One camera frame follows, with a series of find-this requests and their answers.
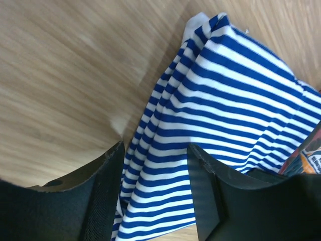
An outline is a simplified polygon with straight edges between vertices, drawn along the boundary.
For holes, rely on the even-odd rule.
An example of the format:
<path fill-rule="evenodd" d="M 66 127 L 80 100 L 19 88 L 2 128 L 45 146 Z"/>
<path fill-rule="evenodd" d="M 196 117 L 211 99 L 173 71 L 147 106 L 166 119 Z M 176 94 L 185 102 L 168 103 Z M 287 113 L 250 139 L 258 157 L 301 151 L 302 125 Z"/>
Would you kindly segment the blue white striped tank top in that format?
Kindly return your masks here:
<path fill-rule="evenodd" d="M 191 22 L 125 154 L 113 240 L 195 223 L 189 143 L 241 173 L 277 173 L 320 122 L 320 93 L 226 13 Z"/>

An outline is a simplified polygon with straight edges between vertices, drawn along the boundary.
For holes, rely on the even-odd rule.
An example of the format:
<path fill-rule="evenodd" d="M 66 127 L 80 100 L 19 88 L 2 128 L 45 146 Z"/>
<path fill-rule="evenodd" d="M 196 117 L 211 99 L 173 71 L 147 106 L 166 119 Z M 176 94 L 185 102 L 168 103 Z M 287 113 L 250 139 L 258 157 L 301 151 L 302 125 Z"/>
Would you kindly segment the red tank top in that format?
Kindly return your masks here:
<path fill-rule="evenodd" d="M 320 123 L 285 161 L 278 173 L 288 177 L 301 173 L 320 174 Z"/>

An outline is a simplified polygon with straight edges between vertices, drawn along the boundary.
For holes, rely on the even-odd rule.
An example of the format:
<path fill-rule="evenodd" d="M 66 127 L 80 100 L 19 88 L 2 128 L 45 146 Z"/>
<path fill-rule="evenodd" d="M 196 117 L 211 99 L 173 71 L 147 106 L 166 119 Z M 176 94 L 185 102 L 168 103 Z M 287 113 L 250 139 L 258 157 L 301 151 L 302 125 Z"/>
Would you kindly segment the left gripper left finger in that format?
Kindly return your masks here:
<path fill-rule="evenodd" d="M 1 181 L 1 240 L 110 240 L 124 162 L 118 142 L 44 186 Z"/>

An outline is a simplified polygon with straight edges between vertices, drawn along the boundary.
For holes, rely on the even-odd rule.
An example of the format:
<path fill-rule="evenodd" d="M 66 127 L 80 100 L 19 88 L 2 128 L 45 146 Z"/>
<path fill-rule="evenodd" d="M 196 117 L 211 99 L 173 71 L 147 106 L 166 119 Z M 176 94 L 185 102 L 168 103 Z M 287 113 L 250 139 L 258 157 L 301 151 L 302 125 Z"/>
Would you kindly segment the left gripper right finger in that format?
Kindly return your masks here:
<path fill-rule="evenodd" d="M 247 174 L 189 144 L 199 240 L 320 240 L 320 175 Z"/>

